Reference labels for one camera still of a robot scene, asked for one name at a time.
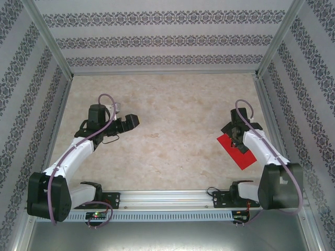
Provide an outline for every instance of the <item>red cloth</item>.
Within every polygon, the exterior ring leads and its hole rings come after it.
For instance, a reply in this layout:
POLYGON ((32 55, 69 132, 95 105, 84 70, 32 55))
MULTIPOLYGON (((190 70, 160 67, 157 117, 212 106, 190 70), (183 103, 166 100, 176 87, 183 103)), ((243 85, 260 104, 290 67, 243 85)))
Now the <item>red cloth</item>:
POLYGON ((246 169, 252 163, 256 162, 255 156, 248 150, 246 153, 241 153, 236 147, 231 147, 231 139, 228 135, 224 134, 217 139, 219 143, 224 147, 230 157, 236 162, 241 170, 246 169))

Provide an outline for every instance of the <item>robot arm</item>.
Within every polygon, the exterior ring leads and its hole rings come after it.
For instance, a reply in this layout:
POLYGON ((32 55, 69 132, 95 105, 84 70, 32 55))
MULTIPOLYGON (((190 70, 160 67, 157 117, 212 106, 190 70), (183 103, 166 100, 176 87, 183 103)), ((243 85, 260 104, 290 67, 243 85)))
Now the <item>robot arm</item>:
MULTIPOLYGON (((116 105, 116 111, 116 113, 119 112, 119 104, 116 105)), ((72 208, 93 200, 101 201, 102 187, 100 184, 82 182, 78 187, 70 190, 70 181, 81 163, 96 150, 104 137, 115 136, 119 133, 130 131, 139 125, 139 119, 136 115, 126 115, 126 121, 122 121, 120 118, 116 118, 115 114, 113 118, 109 118, 113 119, 113 122, 104 131, 78 145, 86 137, 106 126, 108 123, 106 115, 110 117, 110 112, 106 106, 100 104, 91 105, 88 111, 88 119, 83 121, 65 153, 42 173, 33 173, 30 176, 27 200, 28 214, 47 219, 50 218, 47 199, 49 178, 60 159, 72 147, 75 147, 74 150, 58 166, 58 170, 55 172, 51 183, 51 201, 54 219, 61 222, 66 219, 72 208)))
MULTIPOLYGON (((241 115, 249 122, 247 110, 239 108, 241 115)), ((232 143, 241 153, 250 150, 257 161, 264 166, 263 174, 259 183, 252 181, 235 181, 230 187, 233 200, 249 199, 260 203, 263 209, 283 209, 298 206, 299 198, 293 181, 284 170, 282 163, 288 167, 299 184, 300 191, 303 187, 303 169, 299 164, 292 164, 283 157, 266 138, 262 127, 258 123, 250 123, 253 129, 245 124, 239 117, 236 109, 231 110, 231 122, 222 132, 228 134, 232 143), (265 140, 274 151, 271 152, 264 144, 265 140)))

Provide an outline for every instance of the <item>marble floor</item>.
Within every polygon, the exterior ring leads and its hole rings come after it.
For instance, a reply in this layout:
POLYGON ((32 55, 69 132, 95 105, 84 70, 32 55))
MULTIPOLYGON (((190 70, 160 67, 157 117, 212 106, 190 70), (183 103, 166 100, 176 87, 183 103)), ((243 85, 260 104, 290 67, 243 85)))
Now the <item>marble floor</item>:
MULTIPOLYGON (((252 104, 254 121, 267 134, 250 74, 75 76, 52 163, 101 93, 121 103, 119 117, 136 114, 140 125, 114 143, 100 144, 75 173, 73 185, 93 181, 104 190, 228 189, 234 180, 260 178, 257 162, 241 170, 217 141, 239 98, 252 104)), ((102 103, 110 101, 104 97, 102 103)))

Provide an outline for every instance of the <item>black floral border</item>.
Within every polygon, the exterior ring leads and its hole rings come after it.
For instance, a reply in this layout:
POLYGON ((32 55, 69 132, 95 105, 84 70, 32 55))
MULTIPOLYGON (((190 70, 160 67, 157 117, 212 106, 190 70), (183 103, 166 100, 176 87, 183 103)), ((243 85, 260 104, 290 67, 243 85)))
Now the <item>black floral border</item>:
POLYGON ((272 35, 190 35, 190 36, 134 36, 56 39, 60 49, 181 47, 181 46, 267 46, 272 35))
POLYGON ((316 140, 319 152, 322 153, 322 159, 326 163, 325 167, 328 168, 328 174, 332 177, 331 181, 335 182, 335 151, 332 149, 332 144, 329 143, 329 137, 326 135, 326 131, 319 121, 318 112, 314 108, 312 99, 309 97, 307 88, 303 83, 303 79, 300 77, 299 71, 286 44, 282 42, 277 51, 285 66, 288 77, 292 82, 293 89, 304 111, 310 131, 316 140))
POLYGON ((329 0, 308 0, 309 7, 319 18, 321 25, 328 32, 331 41, 335 43, 335 8, 329 0))
POLYGON ((4 43, 17 17, 23 10, 20 0, 8 0, 0 11, 0 46, 4 43))
POLYGON ((67 58, 70 67, 174 64, 258 64, 263 55, 102 56, 67 58))
POLYGON ((44 14, 50 28, 112 25, 279 24, 284 10, 204 10, 44 14))
POLYGON ((293 21, 290 29, 323 92, 323 96, 326 97, 326 101, 330 105, 332 114, 335 116, 334 77, 330 75, 327 65, 324 63, 300 18, 296 18, 293 21))
MULTIPOLYGON (((48 116, 52 107, 52 103, 57 93, 62 75, 63 75, 62 70, 60 69, 59 66, 57 66, 48 93, 46 95, 46 99, 43 103, 39 119, 36 123, 36 127, 33 132, 33 137, 31 138, 29 148, 25 156, 25 160, 21 166, 20 175, 18 176, 18 179, 16 181, 15 189, 13 190, 13 195, 10 198, 10 204, 8 205, 7 207, 8 210, 5 213, 5 220, 2 222, 2 228, 0 229, 0 250, 6 250, 6 246, 12 234, 14 222, 18 216, 19 207, 22 203, 23 196, 27 188, 27 182, 31 173, 31 169, 34 166, 36 153, 38 151, 38 147, 41 142, 42 135, 45 130, 48 121, 48 116)), ((66 87, 64 88, 61 100, 63 100, 64 98, 65 91, 66 87)), ((60 108, 61 105, 59 105, 58 107, 54 125, 57 121, 60 108)))
MULTIPOLYGON (((309 153, 306 149, 306 144, 304 143, 304 139, 297 125, 296 118, 292 112, 292 108, 288 102, 288 98, 286 96, 283 84, 281 82, 280 76, 273 61, 271 61, 271 63, 269 64, 267 71, 271 77, 272 84, 275 88, 276 95, 280 102, 283 114, 286 119, 286 123, 288 125, 292 139, 294 141, 294 145, 296 147, 300 163, 304 167, 304 174, 305 177, 307 178, 309 188, 312 191, 312 196, 315 199, 315 204, 318 208, 320 219, 323 222, 323 228, 327 232, 327 238, 330 239, 331 247, 335 249, 335 235, 334 235, 335 223, 333 221, 334 218, 333 216, 330 215, 331 210, 330 207, 327 206, 325 193, 321 189, 321 184, 318 176, 315 174, 313 163, 311 162, 309 153)), ((270 94, 269 91, 267 90, 266 85, 265 89, 270 98, 270 94)))
POLYGON ((2 150, 2 156, 0 157, 0 188, 3 187, 3 182, 5 182, 7 178, 7 173, 12 164, 12 159, 16 153, 17 146, 21 140, 24 128, 26 127, 32 107, 35 103, 39 88, 42 84, 51 59, 52 53, 49 48, 46 47, 31 79, 25 97, 18 111, 18 115, 16 116, 15 122, 13 123, 13 127, 10 130, 10 135, 7 138, 8 140, 6 141, 4 149, 2 150))
POLYGON ((3 111, 6 109, 6 104, 8 103, 14 87, 22 74, 24 66, 26 65, 28 58, 39 38, 40 33, 36 28, 35 24, 32 22, 29 26, 25 36, 20 43, 18 50, 15 52, 13 60, 10 62, 7 72, 1 79, 0 83, 0 118, 3 115, 3 111))

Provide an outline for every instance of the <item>patterned wallpaper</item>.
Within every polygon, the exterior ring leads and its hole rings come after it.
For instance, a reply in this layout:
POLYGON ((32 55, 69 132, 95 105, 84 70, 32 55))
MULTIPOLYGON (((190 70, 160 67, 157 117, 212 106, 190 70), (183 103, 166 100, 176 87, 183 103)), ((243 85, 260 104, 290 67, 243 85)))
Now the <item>patterned wallpaper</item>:
POLYGON ((0 3, 0 250, 9 248, 27 181, 44 165, 68 80, 22 3, 0 3))
POLYGON ((326 250, 335 250, 334 13, 334 1, 306 1, 263 76, 285 149, 304 167, 326 250))
POLYGON ((40 0, 36 4, 74 73, 108 73, 256 70, 291 2, 40 0))

